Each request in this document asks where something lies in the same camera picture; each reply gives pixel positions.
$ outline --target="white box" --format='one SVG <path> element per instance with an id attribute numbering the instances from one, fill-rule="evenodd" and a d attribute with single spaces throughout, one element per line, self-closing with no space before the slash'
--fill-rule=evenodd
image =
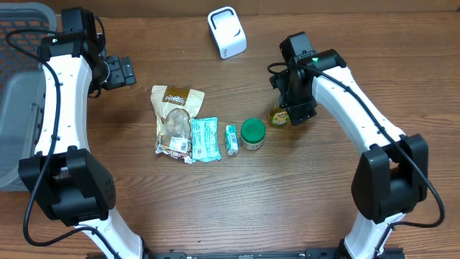
<path id="1" fill-rule="evenodd" d="M 230 58 L 246 50 L 246 35 L 235 9 L 226 6 L 212 11 L 208 24 L 221 58 Z"/>

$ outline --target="blue packet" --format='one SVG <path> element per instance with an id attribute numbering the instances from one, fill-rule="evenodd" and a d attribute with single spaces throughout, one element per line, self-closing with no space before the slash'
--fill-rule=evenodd
<path id="1" fill-rule="evenodd" d="M 193 162 L 210 162 L 221 159 L 217 140 L 216 117 L 191 119 L 192 122 L 192 159 Z"/>

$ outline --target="perforated bin side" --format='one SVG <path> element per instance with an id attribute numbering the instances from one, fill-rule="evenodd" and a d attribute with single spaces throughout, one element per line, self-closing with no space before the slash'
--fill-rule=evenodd
<path id="1" fill-rule="evenodd" d="M 55 31 L 57 27 L 55 13 L 44 4 L 0 3 L 0 191 L 26 190 L 17 173 L 17 164 L 33 155 L 40 110 L 45 104 L 44 76 L 38 62 L 9 47 L 5 35 L 16 29 Z M 37 54 L 40 40 L 45 36 L 30 32 L 15 35 L 11 41 Z"/>

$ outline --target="grocery item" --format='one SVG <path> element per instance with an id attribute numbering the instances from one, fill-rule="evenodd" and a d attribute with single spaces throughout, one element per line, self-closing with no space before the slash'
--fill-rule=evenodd
<path id="1" fill-rule="evenodd" d="M 192 119 L 192 158 L 201 162 L 221 159 L 217 141 L 216 117 L 205 119 Z"/>
<path id="2" fill-rule="evenodd" d="M 265 138 L 265 125 L 260 119 L 247 119 L 241 126 L 241 140 L 243 147 L 256 150 L 262 146 Z"/>
<path id="3" fill-rule="evenodd" d="M 227 154 L 238 154 L 238 134 L 236 133 L 235 125 L 225 126 L 225 147 Z"/>
<path id="4" fill-rule="evenodd" d="M 155 153 L 193 163 L 190 119 L 196 117 L 204 93 L 188 88 L 153 86 L 150 101 L 157 115 Z"/>
<path id="5" fill-rule="evenodd" d="M 289 115 L 285 109 L 280 108 L 281 101 L 281 96 L 276 98 L 268 114 L 268 125 L 271 127 L 284 127 L 288 125 Z"/>

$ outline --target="green lid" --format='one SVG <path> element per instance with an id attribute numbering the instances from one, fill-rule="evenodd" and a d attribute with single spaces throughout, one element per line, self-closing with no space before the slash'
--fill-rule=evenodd
<path id="1" fill-rule="evenodd" d="M 251 144 L 263 141 L 265 137 L 264 122 L 260 119 L 247 119 L 241 126 L 241 138 Z"/>

